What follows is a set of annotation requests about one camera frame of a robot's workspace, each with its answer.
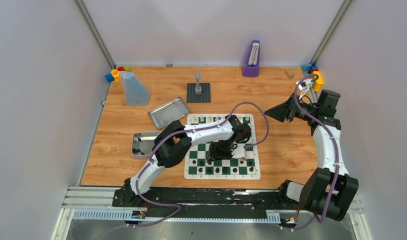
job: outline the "wooden tabletop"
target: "wooden tabletop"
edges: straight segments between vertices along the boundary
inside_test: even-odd
[[[286,69],[294,72],[293,79],[285,75]],[[286,101],[302,77],[299,67],[262,67],[255,78],[243,77],[239,67],[132,67],[131,71],[150,89],[149,105],[126,106],[121,83],[111,83],[81,181],[83,186],[122,186],[125,179],[136,175],[146,161],[131,156],[133,134],[157,131],[148,112],[177,97],[186,101],[186,86],[195,81],[195,73],[201,73],[201,83],[211,83],[212,102],[187,103],[194,114],[227,114],[243,101],[267,110]],[[266,124],[255,107],[242,105],[235,113],[253,114],[256,139],[264,137]],[[187,117],[181,122],[187,124]],[[310,127],[297,118],[292,123],[269,118],[269,124],[267,140],[258,145],[259,180],[185,179],[183,161],[166,169],[153,186],[275,189],[286,179],[306,183],[317,167]]]

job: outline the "translucent blue object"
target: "translucent blue object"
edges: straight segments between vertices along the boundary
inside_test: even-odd
[[[129,71],[120,71],[122,89],[127,106],[147,106],[151,98],[149,89]]]

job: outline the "wall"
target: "wall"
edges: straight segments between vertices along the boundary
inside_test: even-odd
[[[407,1],[354,1],[318,66],[374,239],[407,239]]]
[[[84,0],[117,65],[307,64],[343,0]]]
[[[0,239],[51,237],[109,71],[72,0],[0,0]]]

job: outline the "chessboard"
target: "chessboard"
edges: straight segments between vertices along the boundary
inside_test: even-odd
[[[189,114],[188,125],[213,123],[224,119],[228,114]],[[257,142],[254,116],[252,114],[235,114],[241,123],[249,124],[251,138],[247,142],[237,143],[237,148]],[[258,180],[261,178],[258,147],[246,148],[246,161],[239,159],[217,160],[210,164],[206,161],[212,141],[195,145],[190,148],[184,161],[184,177],[186,179],[228,179],[228,180]]]

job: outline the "silver tray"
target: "silver tray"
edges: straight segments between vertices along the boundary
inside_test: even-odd
[[[155,145],[154,140],[160,133],[160,131],[135,133],[131,144],[131,155],[138,160],[147,160]]]
[[[149,117],[157,129],[169,125],[172,121],[179,120],[190,114],[190,109],[181,97],[161,105],[149,112]]]

